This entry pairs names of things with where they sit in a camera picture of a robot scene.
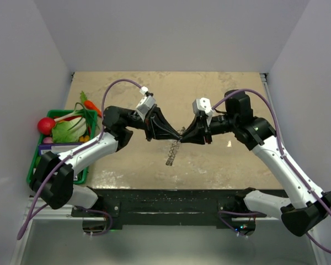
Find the metal disc with keyrings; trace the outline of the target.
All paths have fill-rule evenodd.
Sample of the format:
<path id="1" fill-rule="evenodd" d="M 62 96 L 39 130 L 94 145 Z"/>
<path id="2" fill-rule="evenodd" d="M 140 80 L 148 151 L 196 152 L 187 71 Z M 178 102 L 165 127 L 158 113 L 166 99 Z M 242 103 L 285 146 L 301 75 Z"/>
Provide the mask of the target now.
<path id="1" fill-rule="evenodd" d="M 175 157 L 178 153 L 179 147 L 181 142 L 179 140 L 174 140 L 170 146 L 169 152 L 168 152 L 168 158 L 165 162 L 166 166 L 172 166 L 173 162 L 175 160 Z"/>

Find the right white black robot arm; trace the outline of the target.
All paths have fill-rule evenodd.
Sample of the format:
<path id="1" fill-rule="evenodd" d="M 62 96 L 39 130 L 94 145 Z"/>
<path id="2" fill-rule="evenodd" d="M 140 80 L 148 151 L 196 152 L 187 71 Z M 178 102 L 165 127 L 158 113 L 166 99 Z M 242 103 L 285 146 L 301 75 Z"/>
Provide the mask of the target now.
<path id="1" fill-rule="evenodd" d="M 210 144 L 214 135 L 234 133 L 237 141 L 263 161 L 287 194 L 282 198 L 245 189 L 234 204 L 236 213 L 242 217 L 262 213 L 280 219 L 293 235 L 305 235 L 331 212 L 331 192 L 325 192 L 304 173 L 266 119 L 254 116 L 245 89 L 226 92 L 223 102 L 225 112 L 215 116 L 216 107 L 209 99 L 194 100 L 195 118 L 180 141 L 204 145 Z"/>

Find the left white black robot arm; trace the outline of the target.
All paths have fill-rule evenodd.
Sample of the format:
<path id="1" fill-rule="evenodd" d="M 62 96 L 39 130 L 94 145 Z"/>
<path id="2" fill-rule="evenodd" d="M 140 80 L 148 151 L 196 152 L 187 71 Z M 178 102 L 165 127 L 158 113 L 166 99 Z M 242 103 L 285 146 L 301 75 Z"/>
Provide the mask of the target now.
<path id="1" fill-rule="evenodd" d="M 88 142 L 66 152 L 42 155 L 30 188 L 52 209 L 73 205 L 83 207 L 90 216 L 102 213 L 98 194 L 92 188 L 75 185 L 73 179 L 97 160 L 123 149 L 133 135 L 131 128 L 143 130 L 148 141 L 180 139 L 156 105 L 145 117 L 135 110 L 109 106 L 104 110 L 102 125 L 103 131 Z"/>

